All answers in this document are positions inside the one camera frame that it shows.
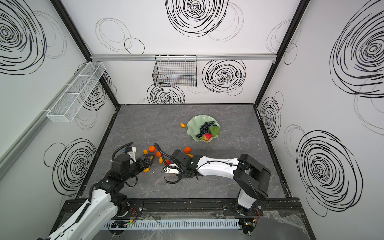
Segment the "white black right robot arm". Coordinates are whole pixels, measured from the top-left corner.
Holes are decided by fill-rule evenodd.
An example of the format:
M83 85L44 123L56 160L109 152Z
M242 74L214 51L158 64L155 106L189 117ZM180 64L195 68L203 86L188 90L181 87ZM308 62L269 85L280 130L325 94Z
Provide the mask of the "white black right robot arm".
M269 199L268 189L271 171L247 154L233 159L215 159L203 155L193 157L175 150L165 161L165 172L176 174L178 179L169 184L176 184L183 178L217 176L234 180L241 188L235 208L238 214L246 215L254 211L254 206L261 199Z

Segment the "dark fake grape bunch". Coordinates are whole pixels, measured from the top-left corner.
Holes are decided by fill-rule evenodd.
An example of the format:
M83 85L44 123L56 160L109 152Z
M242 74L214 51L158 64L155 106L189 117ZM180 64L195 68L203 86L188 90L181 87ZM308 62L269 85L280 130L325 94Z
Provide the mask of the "dark fake grape bunch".
M203 140L202 136L204 134L211 134L212 138L216 137L220 134L221 128L215 121L209 121L205 122L202 126L199 128L199 133L195 135L196 138Z

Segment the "green wavy fruit bowl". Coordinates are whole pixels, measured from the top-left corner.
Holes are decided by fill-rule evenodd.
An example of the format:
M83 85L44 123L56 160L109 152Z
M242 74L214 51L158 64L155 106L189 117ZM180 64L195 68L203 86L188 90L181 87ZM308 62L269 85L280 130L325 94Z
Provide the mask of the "green wavy fruit bowl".
M216 119L214 119L213 117L211 116L208 116L208 115L199 115L199 116L195 116L193 117L188 123L187 123L187 134L193 138L193 140L195 142L201 142L203 140L200 140L198 138L195 137L196 134L199 133L199 128L200 126L202 126L205 122L209 122L209 121L215 121L218 125L219 123L217 122ZM203 141L205 143L209 143L211 142L214 138L218 138L218 136L216 137L213 137L211 138L210 140L208 141Z

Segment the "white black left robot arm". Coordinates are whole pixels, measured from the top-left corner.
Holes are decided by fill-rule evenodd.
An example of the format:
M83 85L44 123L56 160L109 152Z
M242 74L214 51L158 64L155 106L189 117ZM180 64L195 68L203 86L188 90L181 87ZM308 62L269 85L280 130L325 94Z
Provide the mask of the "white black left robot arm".
M134 160L129 154L113 154L112 166L105 177L90 189L88 199L47 240L91 240L113 217L125 216L130 208L128 197L121 193L126 181L148 169L155 159L146 155Z

